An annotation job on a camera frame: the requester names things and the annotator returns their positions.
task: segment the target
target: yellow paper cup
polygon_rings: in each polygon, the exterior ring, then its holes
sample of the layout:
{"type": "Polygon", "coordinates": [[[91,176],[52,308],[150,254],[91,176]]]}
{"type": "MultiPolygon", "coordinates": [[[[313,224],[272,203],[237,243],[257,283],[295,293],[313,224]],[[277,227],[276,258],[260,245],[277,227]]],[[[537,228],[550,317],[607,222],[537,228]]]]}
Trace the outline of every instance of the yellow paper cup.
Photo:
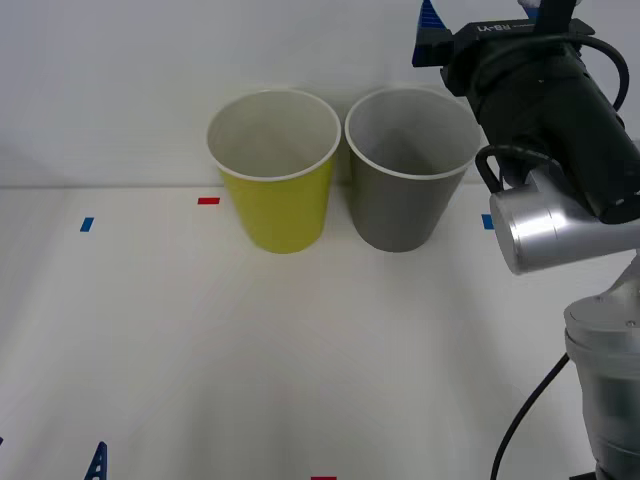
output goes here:
{"type": "Polygon", "coordinates": [[[295,90],[255,93],[215,116],[209,150],[256,245],[294,253],[320,237],[341,134],[327,103],[295,90]]]}

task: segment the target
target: black cable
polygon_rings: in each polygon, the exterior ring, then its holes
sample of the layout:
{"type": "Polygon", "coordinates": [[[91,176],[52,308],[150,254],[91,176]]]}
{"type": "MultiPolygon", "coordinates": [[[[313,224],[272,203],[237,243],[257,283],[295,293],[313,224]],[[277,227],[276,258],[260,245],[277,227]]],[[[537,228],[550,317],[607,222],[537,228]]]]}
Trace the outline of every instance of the black cable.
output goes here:
{"type": "Polygon", "coordinates": [[[495,61],[501,59],[506,55],[515,53],[519,50],[522,50],[523,48],[542,47],[567,42],[586,45],[587,47],[598,50],[599,52],[604,53],[607,57],[609,57],[609,59],[615,64],[620,75],[620,90],[618,91],[616,100],[613,102],[613,108],[616,111],[620,110],[620,107],[622,107],[622,104],[627,98],[627,93],[629,93],[629,84],[631,82],[629,66],[627,65],[626,60],[624,59],[622,54],[615,49],[615,47],[609,45],[607,42],[603,42],[602,40],[598,40],[597,38],[588,37],[586,35],[580,35],[577,33],[532,36],[528,37],[521,43],[515,43],[505,47],[504,49],[488,56],[486,60],[482,61],[480,65],[478,65],[473,76],[471,77],[470,89],[473,90],[475,88],[480,75],[482,74],[482,71],[487,67],[487,65],[494,63],[495,61]]]}
{"type": "Polygon", "coordinates": [[[509,446],[509,442],[513,438],[513,435],[516,433],[516,430],[524,420],[524,417],[529,413],[531,407],[536,403],[536,400],[540,398],[540,395],[547,389],[547,387],[555,380],[558,374],[562,371],[562,369],[569,363],[569,355],[566,353],[562,356],[560,361],[556,364],[555,367],[551,369],[551,371],[547,374],[545,379],[542,381],[540,385],[533,391],[531,396],[524,402],[524,405],[518,412],[518,414],[511,422],[507,433],[502,439],[502,443],[500,443],[500,447],[498,448],[498,453],[496,453],[496,458],[493,461],[493,468],[491,469],[491,480],[498,480],[498,471],[500,470],[500,463],[502,462],[502,457],[504,457],[504,453],[509,446]]]}
{"type": "Polygon", "coordinates": [[[476,166],[478,167],[480,176],[484,180],[484,183],[487,184],[491,193],[498,193],[504,190],[502,172],[500,172],[500,179],[496,178],[493,170],[491,170],[491,167],[489,167],[489,164],[487,163],[489,157],[500,154],[509,155],[516,160],[531,162],[535,165],[548,165],[549,167],[559,169],[559,171],[562,172],[562,166],[556,160],[540,152],[518,147],[517,145],[489,145],[480,150],[476,155],[476,166]]]}

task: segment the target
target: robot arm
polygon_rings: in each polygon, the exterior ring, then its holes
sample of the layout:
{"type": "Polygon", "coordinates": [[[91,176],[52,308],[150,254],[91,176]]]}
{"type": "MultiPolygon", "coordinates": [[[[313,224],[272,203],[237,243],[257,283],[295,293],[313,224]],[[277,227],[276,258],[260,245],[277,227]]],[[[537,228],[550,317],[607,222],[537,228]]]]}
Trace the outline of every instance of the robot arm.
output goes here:
{"type": "MultiPolygon", "coordinates": [[[[526,273],[640,248],[640,152],[617,114],[629,87],[622,56],[573,19],[575,0],[539,4],[534,22],[471,23],[453,34],[425,2],[413,63],[441,66],[492,144],[477,157],[510,269],[526,273]],[[612,59],[613,105],[580,48],[612,59]],[[495,156],[500,179],[487,164],[495,156]],[[513,187],[503,188],[503,178],[513,187]]],[[[598,480],[640,479],[640,256],[602,295],[565,312],[598,480]]]]}

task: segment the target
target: gray paper cup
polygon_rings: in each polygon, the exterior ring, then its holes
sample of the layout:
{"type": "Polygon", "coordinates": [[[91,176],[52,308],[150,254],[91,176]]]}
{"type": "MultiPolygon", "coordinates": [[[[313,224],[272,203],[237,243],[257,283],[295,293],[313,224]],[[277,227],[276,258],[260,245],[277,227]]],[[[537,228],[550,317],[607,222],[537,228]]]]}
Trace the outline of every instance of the gray paper cup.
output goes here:
{"type": "Polygon", "coordinates": [[[483,135],[468,107],[429,88],[373,93],[347,116],[360,236],[387,252],[423,245],[473,163],[483,135]]]}

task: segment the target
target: paper cup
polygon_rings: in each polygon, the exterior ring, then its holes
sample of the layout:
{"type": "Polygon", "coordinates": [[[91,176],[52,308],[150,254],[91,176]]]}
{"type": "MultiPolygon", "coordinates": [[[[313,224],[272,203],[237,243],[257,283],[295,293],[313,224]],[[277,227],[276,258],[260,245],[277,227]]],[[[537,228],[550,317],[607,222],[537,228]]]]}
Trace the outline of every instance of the paper cup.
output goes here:
{"type": "Polygon", "coordinates": [[[320,237],[341,132],[327,103],[294,90],[255,93],[216,115],[209,149],[256,245],[293,253],[320,237]]]}
{"type": "Polygon", "coordinates": [[[360,236],[388,252],[423,245],[480,149],[470,109],[429,88],[373,93],[347,116],[360,236]]]}

